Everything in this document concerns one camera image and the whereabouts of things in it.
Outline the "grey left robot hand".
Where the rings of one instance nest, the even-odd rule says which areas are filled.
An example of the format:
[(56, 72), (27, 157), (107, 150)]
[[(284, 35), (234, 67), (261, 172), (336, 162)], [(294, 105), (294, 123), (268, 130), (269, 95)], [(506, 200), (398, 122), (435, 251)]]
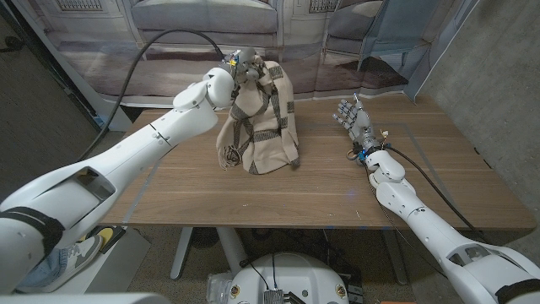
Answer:
[(263, 76), (261, 64), (256, 62), (256, 55), (252, 47), (241, 48), (225, 56), (219, 66), (230, 74), (235, 84), (256, 81)]

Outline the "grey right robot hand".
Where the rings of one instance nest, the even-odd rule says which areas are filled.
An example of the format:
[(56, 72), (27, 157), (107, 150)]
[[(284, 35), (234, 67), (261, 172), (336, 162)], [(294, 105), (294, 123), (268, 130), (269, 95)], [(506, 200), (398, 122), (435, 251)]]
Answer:
[(367, 155), (381, 149), (381, 143), (375, 137), (369, 114), (356, 94), (353, 101), (341, 99), (337, 106), (337, 113), (334, 113), (332, 117), (348, 132), (354, 149)]

